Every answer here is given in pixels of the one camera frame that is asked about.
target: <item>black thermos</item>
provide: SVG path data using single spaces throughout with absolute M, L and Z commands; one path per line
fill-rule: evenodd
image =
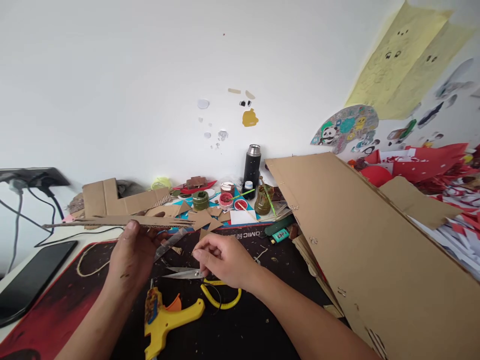
M 245 182 L 251 181 L 253 183 L 253 188 L 256 189 L 259 185 L 259 176 L 260 176 L 260 159 L 262 154 L 260 153 L 260 145 L 252 144 L 246 152 L 245 158 L 245 172 L 243 173 L 243 185 L 242 193 L 248 191 L 245 189 Z M 251 200 L 255 197 L 257 191 L 252 191 L 243 197 L 247 200 Z

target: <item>smartphone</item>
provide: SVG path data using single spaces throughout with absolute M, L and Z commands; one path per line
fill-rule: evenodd
M 41 249 L 0 292 L 0 328 L 24 316 L 34 305 L 78 241 Z

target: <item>white wall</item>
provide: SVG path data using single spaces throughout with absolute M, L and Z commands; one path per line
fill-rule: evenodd
M 54 189 L 65 206 L 83 184 L 111 177 L 148 185 L 156 176 L 176 184 L 195 175 L 242 176 L 252 143 L 262 146 L 264 157 L 328 151 L 310 140 L 343 107 L 384 23 L 401 5 L 402 0 L 3 0 L 0 167 L 59 168 L 73 184 Z M 480 15 L 476 0 L 441 6 L 470 19 Z M 477 33 L 443 77 L 454 64 L 478 55 Z M 480 84 L 477 61 L 469 76 Z M 257 126 L 243 127 L 238 103 L 246 97 L 227 88 L 256 96 Z M 197 108 L 201 98 L 210 101 L 208 109 Z M 428 100 L 419 112 L 431 106 Z M 461 96 L 451 113 L 441 113 L 409 140 L 441 131 L 448 133 L 441 145 L 476 145 L 478 107 L 478 99 Z M 382 121 L 382 143 L 405 122 Z M 211 149 L 219 130 L 229 137 Z M 347 151 L 341 154 L 345 160 L 351 158 Z M 4 183 L 0 199 L 17 206 Z M 25 215 L 45 224 L 50 211 L 25 195 Z M 15 216 L 4 208 L 0 215 L 2 273 Z M 43 237 L 44 231 L 22 220 L 18 261 Z

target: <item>fingernail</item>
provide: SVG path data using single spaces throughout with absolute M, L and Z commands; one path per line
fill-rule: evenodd
M 126 228 L 129 229 L 129 230 L 135 229 L 135 221 L 130 220 L 130 221 L 128 222 L 128 224 L 126 225 Z

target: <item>scissor blade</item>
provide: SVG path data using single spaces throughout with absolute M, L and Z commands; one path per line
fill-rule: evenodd
M 175 273 L 184 273 L 184 272 L 187 272 L 187 271 L 199 270 L 199 269 L 194 268 L 194 267 L 174 267 L 174 266 L 167 267 L 167 269 L 172 270 Z
M 204 275 L 200 272 L 200 269 L 193 269 L 183 272 L 177 272 L 170 275 L 164 275 L 162 278 L 170 279 L 203 279 Z

